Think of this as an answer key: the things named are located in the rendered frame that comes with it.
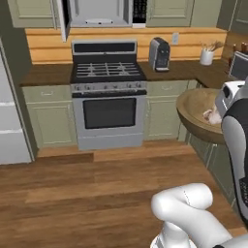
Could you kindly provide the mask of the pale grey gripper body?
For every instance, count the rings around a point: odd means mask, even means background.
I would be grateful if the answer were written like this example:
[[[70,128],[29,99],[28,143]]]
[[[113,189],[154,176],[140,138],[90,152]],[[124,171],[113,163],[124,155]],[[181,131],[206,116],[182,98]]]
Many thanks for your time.
[[[215,106],[221,117],[224,117],[229,108],[231,100],[231,90],[228,86],[224,86],[215,99]]]

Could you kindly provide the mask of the white garlic bulb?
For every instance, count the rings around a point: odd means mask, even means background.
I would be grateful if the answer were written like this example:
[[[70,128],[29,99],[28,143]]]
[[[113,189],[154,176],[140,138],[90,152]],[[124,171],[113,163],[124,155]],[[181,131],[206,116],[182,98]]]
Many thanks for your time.
[[[216,108],[208,109],[203,113],[203,118],[212,125],[220,124],[222,118]]]

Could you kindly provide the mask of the brown wooden bowl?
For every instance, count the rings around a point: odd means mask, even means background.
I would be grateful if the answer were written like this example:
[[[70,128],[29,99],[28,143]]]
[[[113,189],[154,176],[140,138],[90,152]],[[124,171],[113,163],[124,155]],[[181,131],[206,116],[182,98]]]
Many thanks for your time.
[[[184,91],[176,100],[178,116],[185,128],[200,140],[224,144],[220,124],[210,124],[203,113],[212,109],[219,89],[195,88]]]

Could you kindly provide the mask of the white microwave turntable plate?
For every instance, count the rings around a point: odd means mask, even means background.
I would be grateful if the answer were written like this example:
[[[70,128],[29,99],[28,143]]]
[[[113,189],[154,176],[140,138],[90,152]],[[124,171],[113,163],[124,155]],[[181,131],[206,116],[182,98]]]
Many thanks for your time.
[[[113,20],[109,18],[89,18],[85,21],[85,23],[103,25],[103,24],[112,24]]]

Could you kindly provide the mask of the silver microwave oven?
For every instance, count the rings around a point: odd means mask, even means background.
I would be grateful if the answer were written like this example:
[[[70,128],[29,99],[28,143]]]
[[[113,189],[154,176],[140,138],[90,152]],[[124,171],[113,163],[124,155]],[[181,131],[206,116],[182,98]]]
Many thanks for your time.
[[[146,22],[147,0],[69,0],[71,27],[129,27]],[[109,18],[112,24],[87,24],[89,18]]]

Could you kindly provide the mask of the grey microwave door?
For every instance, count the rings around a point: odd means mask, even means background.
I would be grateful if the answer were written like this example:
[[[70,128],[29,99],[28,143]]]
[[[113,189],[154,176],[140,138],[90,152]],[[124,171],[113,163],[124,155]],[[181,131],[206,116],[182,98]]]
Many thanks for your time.
[[[70,2],[69,0],[56,0],[60,21],[61,38],[66,42],[71,28]]]

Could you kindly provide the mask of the silver toaster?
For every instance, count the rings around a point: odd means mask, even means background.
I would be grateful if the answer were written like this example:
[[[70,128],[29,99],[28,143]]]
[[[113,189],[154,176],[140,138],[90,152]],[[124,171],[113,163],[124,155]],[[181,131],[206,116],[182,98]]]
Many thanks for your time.
[[[248,54],[236,51],[229,70],[229,77],[245,80],[248,77]]]

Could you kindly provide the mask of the white utensil pot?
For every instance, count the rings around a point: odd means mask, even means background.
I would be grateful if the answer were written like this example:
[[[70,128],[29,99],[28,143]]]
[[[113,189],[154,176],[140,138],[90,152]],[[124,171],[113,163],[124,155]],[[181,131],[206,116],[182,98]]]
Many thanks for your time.
[[[212,64],[214,52],[203,48],[201,50],[200,63],[204,66],[209,66]]]

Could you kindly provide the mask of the green lower cupboards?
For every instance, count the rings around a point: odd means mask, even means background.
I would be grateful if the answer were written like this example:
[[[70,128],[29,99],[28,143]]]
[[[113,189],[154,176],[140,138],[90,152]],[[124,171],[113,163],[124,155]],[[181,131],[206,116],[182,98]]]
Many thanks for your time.
[[[227,147],[223,144],[203,141],[190,133],[187,133],[186,140],[210,171],[228,203],[233,209],[237,209]]]
[[[22,88],[39,148],[77,144],[69,85]]]
[[[198,85],[195,79],[149,81],[147,83],[144,138],[146,140],[177,139],[180,119],[177,97]]]

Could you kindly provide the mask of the green cupboards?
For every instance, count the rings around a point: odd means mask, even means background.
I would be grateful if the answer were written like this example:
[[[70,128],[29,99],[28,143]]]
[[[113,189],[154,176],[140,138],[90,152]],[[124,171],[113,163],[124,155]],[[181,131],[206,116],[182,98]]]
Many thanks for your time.
[[[39,148],[77,144],[69,85],[22,88]]]
[[[223,144],[203,141],[190,133],[187,133],[186,140],[210,171],[228,203],[233,209],[237,209],[227,147]]]
[[[147,0],[147,27],[188,27],[195,0]]]
[[[177,97],[198,85],[195,79],[149,81],[147,83],[144,138],[146,140],[177,139],[180,119]]]
[[[223,0],[217,27],[248,35],[248,0]]]
[[[56,0],[7,0],[16,28],[59,27]]]

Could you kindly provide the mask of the wooden utensils bunch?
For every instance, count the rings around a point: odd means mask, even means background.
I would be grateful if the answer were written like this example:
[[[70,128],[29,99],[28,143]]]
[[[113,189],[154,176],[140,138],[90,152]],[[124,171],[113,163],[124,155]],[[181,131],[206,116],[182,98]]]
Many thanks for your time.
[[[224,44],[220,41],[215,41],[211,44],[201,43],[201,47],[206,51],[215,51],[218,48],[223,47]]]

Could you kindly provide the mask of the brown knife block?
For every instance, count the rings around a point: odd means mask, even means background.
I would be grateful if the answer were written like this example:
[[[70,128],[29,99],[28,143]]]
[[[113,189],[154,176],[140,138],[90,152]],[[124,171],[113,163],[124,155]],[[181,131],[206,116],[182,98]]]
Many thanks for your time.
[[[248,44],[242,43],[240,49],[237,49],[236,45],[232,46],[232,55],[229,58],[229,66],[232,65],[234,59],[241,61],[248,60]]]

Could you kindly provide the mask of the grey coffee machine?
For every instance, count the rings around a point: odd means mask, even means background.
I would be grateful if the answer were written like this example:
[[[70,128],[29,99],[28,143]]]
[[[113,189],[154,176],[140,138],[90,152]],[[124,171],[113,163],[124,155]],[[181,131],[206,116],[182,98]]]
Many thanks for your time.
[[[160,37],[153,38],[149,45],[148,62],[150,67],[157,72],[169,69],[171,56],[170,44]]]

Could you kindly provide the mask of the green upper cupboards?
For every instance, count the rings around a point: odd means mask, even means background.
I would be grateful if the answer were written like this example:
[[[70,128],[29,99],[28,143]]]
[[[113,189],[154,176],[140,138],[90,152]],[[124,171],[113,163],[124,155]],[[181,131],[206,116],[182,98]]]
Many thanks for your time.
[[[7,0],[16,28],[59,27],[56,0]]]
[[[223,0],[217,27],[248,35],[248,0]]]
[[[147,27],[188,27],[195,0],[147,0]]]

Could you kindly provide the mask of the silver stove with oven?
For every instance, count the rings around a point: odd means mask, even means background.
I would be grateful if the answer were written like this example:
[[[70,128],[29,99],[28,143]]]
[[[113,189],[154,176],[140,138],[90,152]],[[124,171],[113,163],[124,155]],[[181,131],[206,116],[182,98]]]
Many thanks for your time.
[[[146,77],[135,39],[73,40],[71,92],[80,150],[140,146]]]

